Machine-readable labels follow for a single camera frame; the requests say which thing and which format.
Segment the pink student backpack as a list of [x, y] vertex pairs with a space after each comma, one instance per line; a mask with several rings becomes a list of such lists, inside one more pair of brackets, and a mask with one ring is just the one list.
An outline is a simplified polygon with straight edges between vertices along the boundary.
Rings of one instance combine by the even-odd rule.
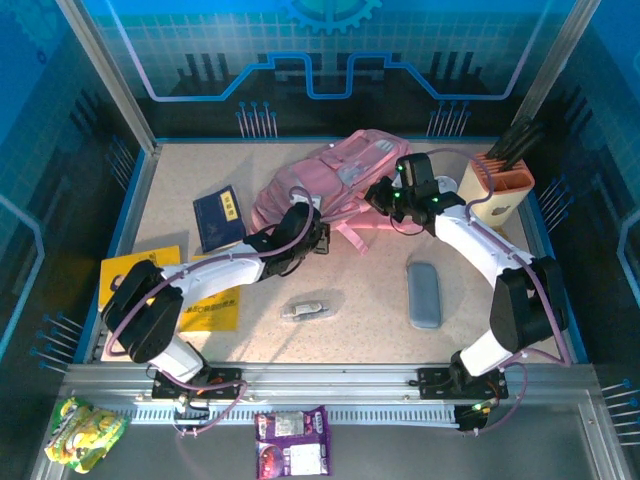
[[407, 140], [375, 129], [357, 130], [319, 148], [275, 172], [252, 205], [250, 231], [279, 223], [291, 206], [290, 190], [298, 186], [322, 197], [322, 221], [364, 255], [368, 246], [357, 231], [391, 228], [365, 201], [365, 193], [383, 177], [392, 178], [396, 161], [411, 152]]

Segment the dark blue notebook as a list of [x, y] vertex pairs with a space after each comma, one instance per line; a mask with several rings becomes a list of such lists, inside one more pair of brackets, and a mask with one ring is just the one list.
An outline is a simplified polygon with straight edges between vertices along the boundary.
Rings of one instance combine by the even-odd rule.
[[201, 250], [213, 252], [246, 236], [236, 194], [231, 185], [193, 201]]

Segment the grey pencil case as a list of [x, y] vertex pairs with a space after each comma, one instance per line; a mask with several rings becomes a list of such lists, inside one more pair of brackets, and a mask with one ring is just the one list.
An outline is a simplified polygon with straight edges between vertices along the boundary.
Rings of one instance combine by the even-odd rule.
[[417, 329], [435, 330], [442, 325], [438, 273], [433, 265], [413, 262], [407, 266], [409, 322]]

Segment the clear plastic bag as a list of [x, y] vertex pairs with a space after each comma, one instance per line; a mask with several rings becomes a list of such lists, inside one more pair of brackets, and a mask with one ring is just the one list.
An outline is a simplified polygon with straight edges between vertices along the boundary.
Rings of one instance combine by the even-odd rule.
[[292, 304], [292, 303], [297, 303], [297, 302], [304, 302], [304, 301], [323, 301], [326, 302], [329, 307], [332, 309], [333, 311], [333, 315], [331, 317], [334, 317], [342, 308], [344, 302], [345, 302], [345, 295], [341, 290], [335, 290], [335, 289], [321, 289], [321, 290], [315, 290], [315, 291], [311, 291], [311, 292], [307, 292], [307, 293], [303, 293], [297, 296], [292, 297], [291, 299], [289, 299], [281, 308], [279, 311], [279, 318], [283, 321], [283, 322], [287, 322], [287, 323], [291, 323], [291, 324], [304, 324], [304, 323], [308, 323], [308, 322], [312, 322], [312, 321], [316, 321], [316, 320], [324, 320], [325, 318], [331, 318], [331, 317], [325, 317], [325, 318], [320, 318], [320, 319], [315, 319], [315, 320], [307, 320], [307, 321], [302, 321], [302, 322], [292, 322], [292, 321], [287, 321], [284, 320], [280, 317], [280, 312], [281, 309], [287, 305], [287, 304]]

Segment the purple snack bag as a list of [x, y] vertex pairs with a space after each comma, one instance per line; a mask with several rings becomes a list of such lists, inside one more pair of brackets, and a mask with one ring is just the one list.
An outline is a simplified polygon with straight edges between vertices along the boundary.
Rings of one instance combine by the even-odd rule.
[[254, 426], [257, 480], [333, 475], [331, 429], [324, 406], [258, 413]]

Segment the green yellow snack bag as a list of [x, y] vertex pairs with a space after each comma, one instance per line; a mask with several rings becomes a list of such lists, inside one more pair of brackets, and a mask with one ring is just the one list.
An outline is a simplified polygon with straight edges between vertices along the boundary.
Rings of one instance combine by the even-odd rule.
[[44, 453], [54, 463], [87, 474], [120, 440], [129, 424], [126, 415], [69, 397], [54, 408]]

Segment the beige holder with orange top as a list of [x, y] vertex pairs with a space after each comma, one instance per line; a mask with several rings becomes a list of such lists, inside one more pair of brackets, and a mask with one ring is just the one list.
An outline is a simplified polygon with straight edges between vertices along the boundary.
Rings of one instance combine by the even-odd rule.
[[[489, 159], [484, 154], [478, 154], [477, 158], [488, 168], [494, 192], [488, 201], [476, 204], [472, 210], [488, 226], [500, 227], [533, 189], [535, 179], [523, 160], [517, 161], [510, 170], [501, 171], [504, 160]], [[470, 161], [459, 184], [458, 195], [469, 203], [486, 197], [488, 192], [486, 173], [476, 162]]]

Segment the black junction box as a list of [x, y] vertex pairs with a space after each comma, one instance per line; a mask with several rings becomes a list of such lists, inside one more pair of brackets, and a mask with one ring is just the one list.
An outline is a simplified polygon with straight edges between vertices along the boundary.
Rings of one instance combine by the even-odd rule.
[[483, 429], [488, 422], [492, 406], [488, 403], [462, 405], [454, 408], [455, 422], [460, 432], [473, 432]]

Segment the aluminium rail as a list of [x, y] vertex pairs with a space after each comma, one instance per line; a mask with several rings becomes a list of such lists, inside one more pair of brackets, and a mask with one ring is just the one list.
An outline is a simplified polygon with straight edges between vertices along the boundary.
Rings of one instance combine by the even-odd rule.
[[[277, 364], [235, 363], [249, 388], [248, 402], [269, 404], [396, 404], [418, 403], [419, 391], [409, 382], [418, 364]], [[152, 370], [132, 363], [114, 362], [69, 367], [60, 395], [87, 399], [118, 399], [132, 403], [151, 396]], [[523, 385], [530, 403], [574, 403], [600, 395], [590, 365], [569, 368], [553, 364], [513, 366], [506, 371], [509, 398]]]

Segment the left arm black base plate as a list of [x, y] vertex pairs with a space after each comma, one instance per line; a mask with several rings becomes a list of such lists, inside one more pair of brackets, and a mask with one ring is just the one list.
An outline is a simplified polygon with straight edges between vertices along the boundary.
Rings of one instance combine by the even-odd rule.
[[191, 380], [184, 380], [190, 385], [190, 388], [185, 388], [165, 374], [156, 372], [151, 396], [156, 400], [177, 400], [181, 395], [189, 400], [232, 400], [239, 394], [241, 379], [240, 368], [205, 366]]

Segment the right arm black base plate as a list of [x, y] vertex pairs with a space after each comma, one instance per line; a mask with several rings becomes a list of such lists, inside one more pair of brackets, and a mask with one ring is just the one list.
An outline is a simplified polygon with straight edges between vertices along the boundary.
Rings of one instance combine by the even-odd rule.
[[422, 400], [507, 399], [505, 375], [497, 369], [479, 377], [454, 372], [449, 367], [424, 367], [417, 370], [417, 387]]

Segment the aluminium frame post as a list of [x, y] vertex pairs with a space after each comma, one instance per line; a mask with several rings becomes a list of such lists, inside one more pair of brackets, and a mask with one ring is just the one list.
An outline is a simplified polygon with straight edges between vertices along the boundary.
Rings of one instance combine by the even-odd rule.
[[146, 154], [157, 142], [113, 56], [80, 0], [55, 0], [129, 129]]
[[565, 69], [601, 0], [575, 0], [564, 24], [517, 110], [512, 123], [533, 119]]

